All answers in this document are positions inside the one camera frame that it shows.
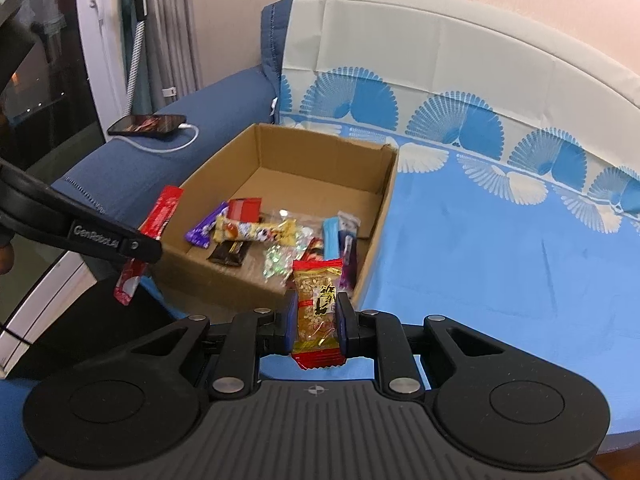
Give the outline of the person's left hand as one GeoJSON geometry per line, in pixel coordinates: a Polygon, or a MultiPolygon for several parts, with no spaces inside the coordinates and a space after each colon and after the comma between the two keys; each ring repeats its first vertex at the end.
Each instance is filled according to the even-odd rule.
{"type": "Polygon", "coordinates": [[[14,249],[11,244],[12,235],[0,234],[0,274],[7,274],[14,265],[14,249]]]}

